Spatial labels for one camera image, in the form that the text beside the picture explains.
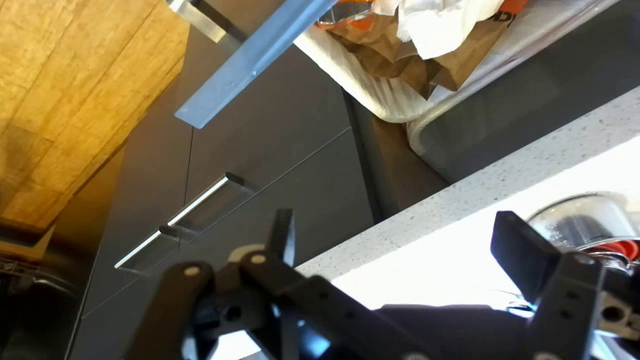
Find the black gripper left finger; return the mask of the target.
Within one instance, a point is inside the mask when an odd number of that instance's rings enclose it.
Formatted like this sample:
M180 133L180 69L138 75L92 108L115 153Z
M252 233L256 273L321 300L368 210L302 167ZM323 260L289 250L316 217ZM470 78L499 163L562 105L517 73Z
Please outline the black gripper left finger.
M367 307L327 277L301 273L295 258L295 212L284 208L265 246L241 260L242 284L259 295L262 315L250 338L272 360L364 360L371 348L356 319Z

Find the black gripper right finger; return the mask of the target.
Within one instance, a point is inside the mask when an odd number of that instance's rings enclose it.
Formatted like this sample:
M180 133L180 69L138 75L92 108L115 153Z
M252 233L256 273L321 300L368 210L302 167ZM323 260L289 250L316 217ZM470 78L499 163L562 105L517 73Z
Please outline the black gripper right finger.
M591 360L604 264L583 251L561 251L515 212L497 214L490 251L535 303L517 354Z

